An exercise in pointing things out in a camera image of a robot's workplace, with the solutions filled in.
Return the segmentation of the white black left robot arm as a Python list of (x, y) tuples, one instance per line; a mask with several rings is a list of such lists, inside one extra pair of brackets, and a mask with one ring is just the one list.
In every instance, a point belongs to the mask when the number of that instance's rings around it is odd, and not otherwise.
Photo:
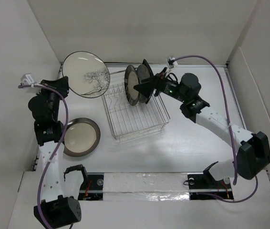
[(66, 105), (69, 79), (42, 80), (33, 87), (40, 88), (28, 103), (34, 119), (34, 131), (39, 146), (42, 176), (38, 185), (35, 218), (46, 229), (72, 228), (82, 219), (78, 201), (80, 189), (87, 187), (89, 178), (82, 164), (63, 169), (60, 165), (64, 152), (67, 123), (58, 120), (60, 103)]

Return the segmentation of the beige plate with tree pattern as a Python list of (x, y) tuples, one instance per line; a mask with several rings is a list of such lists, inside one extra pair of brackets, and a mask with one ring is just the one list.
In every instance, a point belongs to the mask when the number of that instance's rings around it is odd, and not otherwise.
[(100, 97), (110, 85), (110, 73), (105, 63), (86, 51), (73, 52), (65, 58), (62, 76), (67, 76), (70, 89), (84, 98)]

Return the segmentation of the grey round deer plate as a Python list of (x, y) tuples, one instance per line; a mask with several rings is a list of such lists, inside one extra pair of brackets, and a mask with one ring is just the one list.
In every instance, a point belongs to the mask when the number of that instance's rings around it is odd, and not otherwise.
[[(144, 64), (141, 64), (138, 66), (136, 73), (137, 73), (140, 84), (142, 83), (142, 80), (150, 78), (149, 70)], [(140, 93), (139, 102), (145, 103), (146, 101), (147, 101), (147, 97), (145, 97), (143, 94)]]

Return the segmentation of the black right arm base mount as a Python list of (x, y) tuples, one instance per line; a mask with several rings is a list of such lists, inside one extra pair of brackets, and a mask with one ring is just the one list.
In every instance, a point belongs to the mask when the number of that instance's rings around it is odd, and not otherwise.
[(203, 173), (188, 173), (183, 183), (188, 186), (190, 200), (210, 200), (215, 199), (212, 194), (224, 200), (233, 200), (233, 192), (229, 178), (215, 181), (208, 178)]

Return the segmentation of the beige plate with brown rim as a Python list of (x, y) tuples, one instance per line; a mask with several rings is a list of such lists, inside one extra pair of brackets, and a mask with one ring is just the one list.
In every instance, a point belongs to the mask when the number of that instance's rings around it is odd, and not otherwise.
[(67, 125), (64, 153), (70, 157), (83, 157), (93, 152), (101, 139), (98, 124), (89, 118), (76, 118)]

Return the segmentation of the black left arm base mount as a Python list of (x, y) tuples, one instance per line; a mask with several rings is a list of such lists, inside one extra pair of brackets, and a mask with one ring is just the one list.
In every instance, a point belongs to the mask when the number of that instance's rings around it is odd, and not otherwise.
[(88, 180), (80, 187), (78, 200), (103, 200), (104, 173), (88, 173)]

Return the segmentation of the black rimmed striped round plate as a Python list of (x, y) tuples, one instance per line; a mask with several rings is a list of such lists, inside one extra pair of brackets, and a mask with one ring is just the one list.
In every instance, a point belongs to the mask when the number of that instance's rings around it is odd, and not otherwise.
[(135, 106), (140, 97), (140, 93), (134, 89), (139, 84), (139, 78), (136, 69), (132, 65), (128, 65), (125, 71), (124, 85), (126, 98), (131, 106)]

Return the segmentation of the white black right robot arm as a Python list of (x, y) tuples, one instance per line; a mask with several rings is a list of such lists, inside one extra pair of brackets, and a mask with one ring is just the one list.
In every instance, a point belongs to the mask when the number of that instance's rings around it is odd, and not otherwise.
[(255, 134), (234, 125), (219, 115), (198, 95), (201, 84), (196, 75), (186, 73), (180, 82), (176, 82), (166, 78), (164, 73), (158, 73), (133, 88), (147, 98), (164, 93), (180, 101), (184, 117), (208, 129), (232, 148), (235, 153), (232, 159), (217, 160), (204, 170), (205, 186), (214, 187), (228, 177), (241, 176), (251, 180), (270, 164), (268, 137), (263, 132)]

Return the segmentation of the black square floral plate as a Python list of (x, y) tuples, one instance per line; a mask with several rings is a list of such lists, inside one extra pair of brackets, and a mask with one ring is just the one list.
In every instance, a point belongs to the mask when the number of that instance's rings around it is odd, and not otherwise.
[[(143, 59), (143, 62), (142, 62), (142, 65), (144, 65), (144, 67), (142, 67), (142, 80), (145, 80), (145, 79), (148, 79), (150, 77), (153, 77), (154, 76), (154, 73), (148, 63), (148, 61), (146, 59)], [(146, 103), (148, 102), (149, 99), (147, 97), (145, 97), (144, 95), (141, 95), (140, 97), (140, 102), (141, 103)]]

